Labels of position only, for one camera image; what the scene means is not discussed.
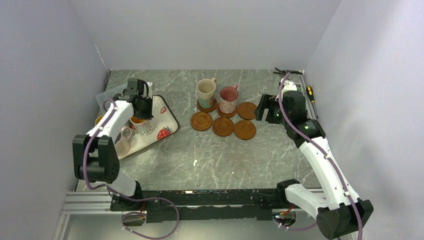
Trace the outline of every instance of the floral mug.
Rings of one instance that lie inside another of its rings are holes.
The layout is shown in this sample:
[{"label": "floral mug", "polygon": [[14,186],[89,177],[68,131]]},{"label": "floral mug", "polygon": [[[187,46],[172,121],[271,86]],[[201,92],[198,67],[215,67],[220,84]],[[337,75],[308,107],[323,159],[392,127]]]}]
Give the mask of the floral mug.
[{"label": "floral mug", "polygon": [[224,114],[231,114],[236,110],[237,97],[239,96],[237,87],[237,84],[234,84],[234,86],[226,86],[220,92],[221,100],[219,101],[219,110]]}]

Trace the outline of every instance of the brown wooden coaster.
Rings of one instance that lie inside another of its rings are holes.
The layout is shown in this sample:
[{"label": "brown wooden coaster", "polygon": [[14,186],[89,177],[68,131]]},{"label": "brown wooden coaster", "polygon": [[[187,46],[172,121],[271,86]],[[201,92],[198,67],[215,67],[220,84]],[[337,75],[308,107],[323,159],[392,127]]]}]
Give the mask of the brown wooden coaster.
[{"label": "brown wooden coaster", "polygon": [[253,102],[245,101],[238,106],[237,113],[244,120],[253,120],[255,119],[255,109],[256,105]]},{"label": "brown wooden coaster", "polygon": [[217,102],[216,98],[213,99],[213,104],[209,108],[201,107],[200,104],[199,104],[199,100],[197,100],[197,109],[199,109],[200,111],[205,112],[205,113],[212,112],[213,110],[215,110],[217,108],[217,106],[218,106],[218,102]]},{"label": "brown wooden coaster", "polygon": [[234,125],[235,135],[242,140],[249,140],[256,135],[255,125],[248,120],[240,120]]},{"label": "brown wooden coaster", "polygon": [[212,130],[216,135],[226,137],[233,132],[234,123],[228,117],[221,116],[213,120]]},{"label": "brown wooden coaster", "polygon": [[220,106],[218,105],[218,107],[216,108],[216,111],[218,112],[218,114],[219,114],[221,117],[232,118],[232,117],[234,117],[234,116],[237,114],[237,107],[235,108],[235,110],[234,110],[232,113],[223,113],[223,112],[220,110]]},{"label": "brown wooden coaster", "polygon": [[193,114],[190,119],[191,126],[197,131],[205,131],[212,125],[212,117],[209,113],[199,111]]}]

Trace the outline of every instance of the strawberry print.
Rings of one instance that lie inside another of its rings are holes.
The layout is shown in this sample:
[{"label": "strawberry print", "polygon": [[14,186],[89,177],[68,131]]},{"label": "strawberry print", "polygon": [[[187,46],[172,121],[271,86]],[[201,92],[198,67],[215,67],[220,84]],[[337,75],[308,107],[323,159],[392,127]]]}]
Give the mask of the strawberry print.
[{"label": "strawberry print", "polygon": [[172,133],[172,132],[173,132],[173,131],[172,131],[172,129],[171,129],[171,128],[169,128],[168,126],[167,126],[167,127],[162,128],[162,129],[159,131],[159,133],[157,134],[157,140],[161,140],[161,139],[163,139],[163,138],[165,138],[165,137],[167,137],[167,136],[171,135],[171,133]]}]

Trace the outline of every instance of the gray marble surface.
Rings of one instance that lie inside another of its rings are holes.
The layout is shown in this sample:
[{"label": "gray marble surface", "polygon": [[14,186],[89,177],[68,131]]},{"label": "gray marble surface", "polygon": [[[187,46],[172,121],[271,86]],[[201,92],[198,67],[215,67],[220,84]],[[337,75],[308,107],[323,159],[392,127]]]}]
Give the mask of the gray marble surface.
[{"label": "gray marble surface", "polygon": [[[212,128],[196,131],[190,125],[196,108],[196,83],[217,78],[219,90],[238,84],[238,102],[259,103],[262,94],[275,95],[281,79],[272,70],[114,70],[106,89],[140,78],[153,83],[153,93],[161,95],[179,121],[174,135],[144,152],[125,158],[120,169],[140,182],[144,190],[275,188],[280,181],[297,179],[306,188],[320,188],[307,159],[289,139],[281,125],[265,120],[252,122],[256,136],[241,140],[234,133],[220,137]],[[300,82],[299,75],[290,80]],[[219,117],[216,111],[213,119]],[[236,123],[236,115],[231,120]],[[86,191],[83,181],[77,191]]]}]

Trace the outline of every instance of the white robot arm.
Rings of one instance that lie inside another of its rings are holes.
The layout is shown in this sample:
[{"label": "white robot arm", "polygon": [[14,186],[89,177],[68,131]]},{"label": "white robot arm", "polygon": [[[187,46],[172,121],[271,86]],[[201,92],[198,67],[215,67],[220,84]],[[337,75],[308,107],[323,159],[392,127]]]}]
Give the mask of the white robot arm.
[{"label": "white robot arm", "polygon": [[[89,188],[106,186],[118,193],[139,199],[142,197],[141,186],[135,180],[120,171],[118,155],[114,142],[121,128],[133,116],[139,119],[152,118],[152,98],[149,87],[141,79],[129,79],[123,93],[113,97],[114,105],[107,110],[99,123],[86,135],[77,135],[72,142],[74,174],[77,179],[84,179],[83,162],[86,162]],[[92,154],[85,154],[86,147]]]},{"label": "white robot arm", "polygon": [[[263,94],[255,110],[256,120],[261,121],[264,110],[268,109],[266,121],[270,124],[282,124],[284,126],[287,136],[294,141],[296,147],[300,149],[312,166],[324,191],[325,198],[316,196],[295,179],[277,184],[277,198],[282,202],[297,205],[315,218],[321,233],[328,239],[334,239],[362,229],[362,227],[359,227],[354,209],[358,210],[361,222],[364,225],[374,210],[371,202],[361,200],[358,193],[346,180],[331,154],[329,143],[325,138],[326,134],[320,123],[315,119],[308,118],[305,96],[297,91],[294,82],[283,81],[283,79],[281,82],[283,84],[283,87],[280,88],[282,107],[277,102],[278,96]],[[344,189],[341,179],[343,179],[346,189]]]}]

